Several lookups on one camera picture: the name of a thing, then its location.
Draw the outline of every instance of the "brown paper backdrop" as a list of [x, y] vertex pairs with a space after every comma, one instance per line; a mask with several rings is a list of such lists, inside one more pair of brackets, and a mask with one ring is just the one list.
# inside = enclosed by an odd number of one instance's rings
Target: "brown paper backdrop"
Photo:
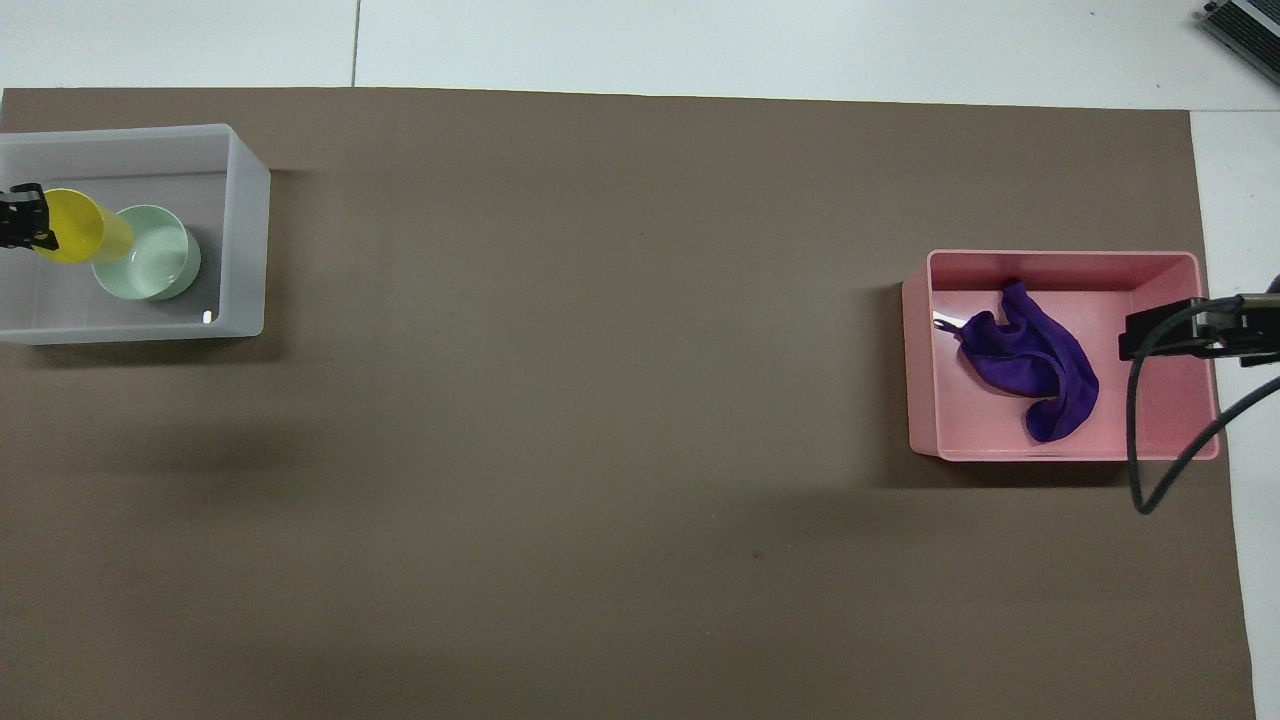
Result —
[[4, 99], [210, 122], [273, 170], [265, 333], [0, 348], [5, 717], [1252, 716], [1225, 457], [1142, 518], [906, 445], [897, 283], [1201, 252], [1187, 114]]

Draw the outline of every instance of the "white table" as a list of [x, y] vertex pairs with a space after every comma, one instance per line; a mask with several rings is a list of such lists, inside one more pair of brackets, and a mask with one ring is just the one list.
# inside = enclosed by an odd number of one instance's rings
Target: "white table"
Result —
[[[1211, 293], [1280, 273], [1280, 87], [1197, 3], [0, 0], [0, 87], [425, 86], [1189, 109]], [[1252, 187], [1245, 188], [1245, 183]], [[1275, 369], [1219, 366], [1222, 405]], [[1280, 400], [1229, 429], [1258, 717], [1280, 719]]]

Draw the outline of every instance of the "green cup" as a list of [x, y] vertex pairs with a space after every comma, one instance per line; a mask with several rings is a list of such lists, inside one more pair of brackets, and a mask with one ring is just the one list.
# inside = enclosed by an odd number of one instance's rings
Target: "green cup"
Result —
[[200, 246], [177, 215], [157, 205], [118, 213], [133, 228], [133, 247], [114, 263], [93, 263], [102, 290], [120, 300], [168, 300], [191, 287]]

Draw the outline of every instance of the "purple cloth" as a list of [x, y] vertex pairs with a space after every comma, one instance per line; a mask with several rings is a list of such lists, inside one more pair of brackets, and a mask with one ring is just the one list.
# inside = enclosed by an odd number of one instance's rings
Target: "purple cloth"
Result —
[[1043, 397], [1027, 410], [1027, 430], [1039, 442], [1062, 439], [1093, 413], [1098, 377], [1080, 343], [1027, 296], [1027, 286], [1005, 286], [1000, 306], [1007, 325], [983, 310], [955, 333], [973, 369], [992, 386], [1025, 397]]

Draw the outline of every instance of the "table surface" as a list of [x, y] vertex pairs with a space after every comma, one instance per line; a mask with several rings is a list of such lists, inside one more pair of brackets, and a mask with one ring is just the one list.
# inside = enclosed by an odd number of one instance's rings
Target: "table surface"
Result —
[[8, 102], [274, 168], [261, 337], [0, 348], [19, 715], [1251, 716], [1225, 457], [1144, 518], [1119, 464], [905, 442], [901, 279], [943, 234], [1199, 252], [1184, 113]]
[[[1196, 4], [136, 5], [148, 22], [91, 0], [0, 0], [0, 86], [420, 85], [1204, 110], [1192, 127], [1211, 291], [1256, 291], [1280, 268], [1270, 240], [1280, 115], [1267, 111], [1280, 91], [1192, 26]], [[1222, 402], [1266, 377], [1221, 364]], [[1260, 717], [1280, 717], [1280, 570], [1267, 561], [1280, 544], [1268, 466], [1277, 429], [1268, 401], [1228, 433]]]

